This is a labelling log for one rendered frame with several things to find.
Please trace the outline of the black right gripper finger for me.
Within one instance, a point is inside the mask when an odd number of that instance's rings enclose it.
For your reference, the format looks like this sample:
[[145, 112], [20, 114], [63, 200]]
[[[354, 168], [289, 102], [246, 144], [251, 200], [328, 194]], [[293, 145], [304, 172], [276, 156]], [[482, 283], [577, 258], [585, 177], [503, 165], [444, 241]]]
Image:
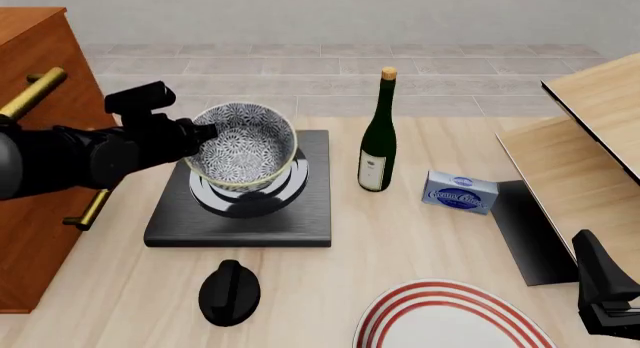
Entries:
[[580, 230], [572, 244], [579, 275], [579, 308], [632, 301], [632, 278], [615, 263], [594, 233]]

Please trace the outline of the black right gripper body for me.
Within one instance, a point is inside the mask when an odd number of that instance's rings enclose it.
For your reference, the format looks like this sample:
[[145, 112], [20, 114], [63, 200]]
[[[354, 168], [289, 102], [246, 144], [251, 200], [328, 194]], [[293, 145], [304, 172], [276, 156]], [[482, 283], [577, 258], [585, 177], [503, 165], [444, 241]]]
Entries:
[[640, 306], [625, 301], [588, 302], [580, 297], [578, 309], [590, 335], [640, 341]]

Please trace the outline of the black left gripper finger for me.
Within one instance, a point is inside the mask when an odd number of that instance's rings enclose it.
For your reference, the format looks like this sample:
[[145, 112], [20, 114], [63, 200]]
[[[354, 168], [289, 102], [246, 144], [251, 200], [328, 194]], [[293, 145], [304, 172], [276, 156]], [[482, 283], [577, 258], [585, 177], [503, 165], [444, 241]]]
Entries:
[[218, 130], [214, 124], [196, 124], [194, 121], [189, 125], [189, 142], [192, 146], [201, 146], [209, 140], [218, 137]]

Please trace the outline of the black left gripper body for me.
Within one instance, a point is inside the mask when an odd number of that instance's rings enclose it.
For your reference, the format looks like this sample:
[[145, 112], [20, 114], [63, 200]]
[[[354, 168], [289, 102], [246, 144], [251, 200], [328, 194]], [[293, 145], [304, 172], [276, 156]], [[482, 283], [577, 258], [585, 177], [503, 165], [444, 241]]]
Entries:
[[164, 113], [121, 116], [126, 140], [138, 148], [139, 165], [179, 161], [199, 152], [202, 127], [190, 119], [173, 120]]

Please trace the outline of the blue patterned bowl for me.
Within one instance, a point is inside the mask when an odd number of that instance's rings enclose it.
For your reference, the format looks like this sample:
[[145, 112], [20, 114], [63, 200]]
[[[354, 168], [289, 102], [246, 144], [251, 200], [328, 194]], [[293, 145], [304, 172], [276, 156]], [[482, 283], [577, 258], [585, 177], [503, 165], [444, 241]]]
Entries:
[[220, 104], [204, 110], [194, 123], [214, 125], [218, 137], [203, 143], [185, 162], [200, 178], [227, 191], [265, 188], [290, 167], [298, 150], [291, 122], [261, 104]]

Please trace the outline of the flat black stove plate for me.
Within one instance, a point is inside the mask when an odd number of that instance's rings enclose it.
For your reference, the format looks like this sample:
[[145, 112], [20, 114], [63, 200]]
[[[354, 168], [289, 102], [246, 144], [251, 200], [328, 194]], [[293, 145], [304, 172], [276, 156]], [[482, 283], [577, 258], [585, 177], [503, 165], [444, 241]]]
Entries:
[[328, 248], [331, 245], [329, 133], [297, 133], [289, 170], [267, 188], [225, 191], [176, 164], [144, 232], [149, 247]]

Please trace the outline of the round black stove knob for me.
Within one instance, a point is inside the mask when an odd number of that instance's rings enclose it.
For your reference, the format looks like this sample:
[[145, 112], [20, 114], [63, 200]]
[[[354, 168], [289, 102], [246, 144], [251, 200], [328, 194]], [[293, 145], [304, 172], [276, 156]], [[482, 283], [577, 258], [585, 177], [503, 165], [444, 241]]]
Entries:
[[219, 327], [243, 323], [256, 311], [261, 298], [257, 276], [237, 260], [223, 260], [203, 282], [198, 304], [205, 319]]

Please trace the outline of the pale wooden rack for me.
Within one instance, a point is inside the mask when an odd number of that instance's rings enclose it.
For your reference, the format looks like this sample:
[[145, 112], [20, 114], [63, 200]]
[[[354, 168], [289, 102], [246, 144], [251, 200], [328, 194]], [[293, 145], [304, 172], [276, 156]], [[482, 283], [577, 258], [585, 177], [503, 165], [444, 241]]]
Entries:
[[576, 281], [581, 230], [640, 282], [640, 53], [542, 87], [563, 116], [497, 134], [520, 178], [492, 214], [525, 283]]

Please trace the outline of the wooden cabinet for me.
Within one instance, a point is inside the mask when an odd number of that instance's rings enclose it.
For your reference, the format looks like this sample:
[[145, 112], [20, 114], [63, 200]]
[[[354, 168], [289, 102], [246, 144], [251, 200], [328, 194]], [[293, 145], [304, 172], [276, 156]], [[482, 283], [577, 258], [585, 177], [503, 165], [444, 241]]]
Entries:
[[[19, 123], [95, 129], [115, 125], [65, 16], [65, 8], [0, 7], [0, 107], [27, 88], [30, 74], [62, 68], [68, 77]], [[0, 201], [0, 314], [28, 314], [81, 235], [62, 223], [82, 215], [95, 191], [71, 188]]]

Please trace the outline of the white plate with red rings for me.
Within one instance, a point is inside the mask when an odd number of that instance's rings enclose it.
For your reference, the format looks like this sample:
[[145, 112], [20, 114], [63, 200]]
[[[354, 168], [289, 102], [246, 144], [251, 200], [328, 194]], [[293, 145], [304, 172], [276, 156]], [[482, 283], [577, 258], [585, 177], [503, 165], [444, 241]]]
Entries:
[[486, 290], [459, 281], [408, 281], [363, 313], [352, 348], [556, 348], [533, 320]]

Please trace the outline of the blue cream cheese box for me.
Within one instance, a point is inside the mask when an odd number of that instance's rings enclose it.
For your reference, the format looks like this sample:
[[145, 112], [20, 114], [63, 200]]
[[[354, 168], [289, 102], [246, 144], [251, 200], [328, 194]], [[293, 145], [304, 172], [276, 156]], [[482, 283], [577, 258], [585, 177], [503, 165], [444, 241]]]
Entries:
[[430, 170], [422, 203], [488, 215], [499, 195], [496, 182]]

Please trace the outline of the dark green wine bottle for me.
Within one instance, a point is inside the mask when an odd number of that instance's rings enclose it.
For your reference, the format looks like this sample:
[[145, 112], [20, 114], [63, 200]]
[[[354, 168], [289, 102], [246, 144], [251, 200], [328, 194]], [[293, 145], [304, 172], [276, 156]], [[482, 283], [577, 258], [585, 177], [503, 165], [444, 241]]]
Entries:
[[382, 68], [376, 110], [360, 145], [357, 178], [366, 191], [385, 191], [391, 182], [397, 152], [392, 120], [396, 79], [396, 68]]

